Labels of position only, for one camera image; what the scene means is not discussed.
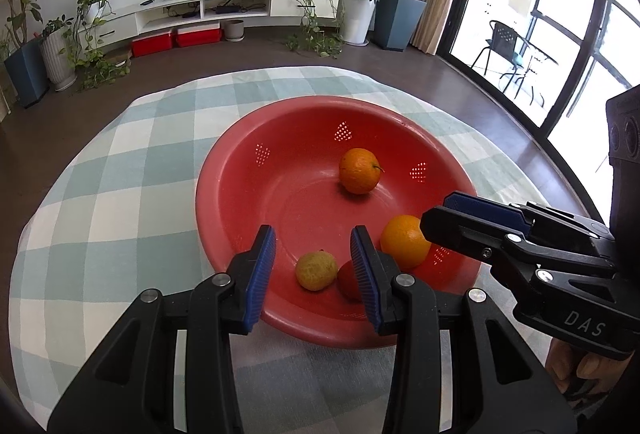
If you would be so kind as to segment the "person's right hand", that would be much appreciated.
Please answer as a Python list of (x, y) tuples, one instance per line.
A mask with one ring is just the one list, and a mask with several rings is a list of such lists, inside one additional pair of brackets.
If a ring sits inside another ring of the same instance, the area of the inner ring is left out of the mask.
[(591, 394), (607, 393), (614, 388), (631, 362), (632, 356), (620, 362), (597, 354), (576, 355), (576, 350), (557, 339), (551, 341), (544, 366), (561, 393), (576, 379), (593, 384)]

